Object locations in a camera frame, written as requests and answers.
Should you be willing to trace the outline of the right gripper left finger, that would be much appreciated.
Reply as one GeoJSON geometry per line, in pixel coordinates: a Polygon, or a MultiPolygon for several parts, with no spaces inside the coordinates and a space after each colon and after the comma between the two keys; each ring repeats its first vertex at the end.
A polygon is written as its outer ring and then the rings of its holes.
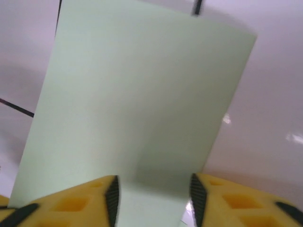
{"type": "Polygon", "coordinates": [[[119,177],[97,178],[22,207],[0,197],[2,227],[115,227],[120,202],[119,177]]]}

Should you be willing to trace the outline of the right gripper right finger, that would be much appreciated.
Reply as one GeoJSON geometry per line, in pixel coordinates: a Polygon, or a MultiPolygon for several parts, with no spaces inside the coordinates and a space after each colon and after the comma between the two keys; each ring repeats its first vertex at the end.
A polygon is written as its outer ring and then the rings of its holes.
{"type": "Polygon", "coordinates": [[[286,199],[194,173],[189,196],[196,227],[301,227],[303,212],[286,199]]]}

